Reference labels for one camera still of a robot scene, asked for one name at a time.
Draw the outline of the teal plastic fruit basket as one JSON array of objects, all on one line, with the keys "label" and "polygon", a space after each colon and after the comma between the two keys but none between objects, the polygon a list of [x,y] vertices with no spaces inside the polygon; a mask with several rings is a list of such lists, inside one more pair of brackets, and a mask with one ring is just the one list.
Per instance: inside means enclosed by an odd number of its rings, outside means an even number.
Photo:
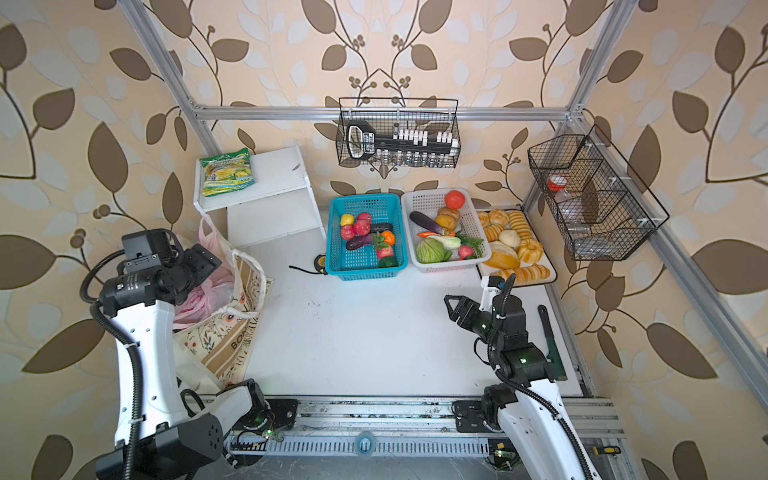
[{"label": "teal plastic fruit basket", "polygon": [[[343,214],[356,218],[353,226],[340,226]],[[391,231],[394,246],[385,243],[381,233]],[[368,194],[339,197],[330,204],[326,269],[344,281],[391,278],[408,265],[404,244],[405,230],[401,204],[394,194]],[[379,260],[394,256],[399,266],[379,268]]]}]

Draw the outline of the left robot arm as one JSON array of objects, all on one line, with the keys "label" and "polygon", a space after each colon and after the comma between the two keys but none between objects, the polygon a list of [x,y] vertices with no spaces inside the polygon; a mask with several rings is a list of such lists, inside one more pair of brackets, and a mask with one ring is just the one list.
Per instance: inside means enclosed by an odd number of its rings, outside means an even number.
[{"label": "left robot arm", "polygon": [[199,244],[185,249],[168,229],[122,238],[81,283],[91,317],[117,344],[120,413],[113,451],[95,460],[99,479],[191,479],[225,453],[239,422],[269,427],[270,405],[247,379],[206,404],[176,375],[172,322],[176,306],[219,266]]}]

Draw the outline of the cream canvas tote bag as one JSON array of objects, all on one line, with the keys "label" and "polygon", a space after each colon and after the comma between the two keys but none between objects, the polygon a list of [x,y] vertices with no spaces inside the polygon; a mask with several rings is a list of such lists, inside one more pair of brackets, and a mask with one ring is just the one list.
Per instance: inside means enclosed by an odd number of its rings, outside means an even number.
[{"label": "cream canvas tote bag", "polygon": [[249,254],[233,247],[232,260],[233,299],[208,319],[173,334],[176,375],[184,386],[201,394],[216,393],[245,379],[272,283]]}]

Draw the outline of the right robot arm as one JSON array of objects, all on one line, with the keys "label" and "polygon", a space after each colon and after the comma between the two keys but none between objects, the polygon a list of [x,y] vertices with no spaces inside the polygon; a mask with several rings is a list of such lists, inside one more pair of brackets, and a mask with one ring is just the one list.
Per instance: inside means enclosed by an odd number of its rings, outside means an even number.
[{"label": "right robot arm", "polygon": [[599,471],[566,411],[551,362],[529,339],[516,276],[490,282],[477,302],[447,295],[449,319],[486,346],[486,362],[498,380],[481,397],[486,429],[511,440],[532,479],[599,479]]}]

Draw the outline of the pink plastic grocery bag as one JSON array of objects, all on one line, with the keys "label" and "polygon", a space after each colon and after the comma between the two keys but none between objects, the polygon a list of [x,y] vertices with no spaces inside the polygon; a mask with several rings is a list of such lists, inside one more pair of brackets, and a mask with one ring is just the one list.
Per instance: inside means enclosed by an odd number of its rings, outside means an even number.
[{"label": "pink plastic grocery bag", "polygon": [[187,300],[175,308],[174,330],[183,330],[208,319],[233,299],[235,267],[233,247],[221,234],[209,215],[201,218],[198,243],[215,255],[221,265],[188,295]]}]

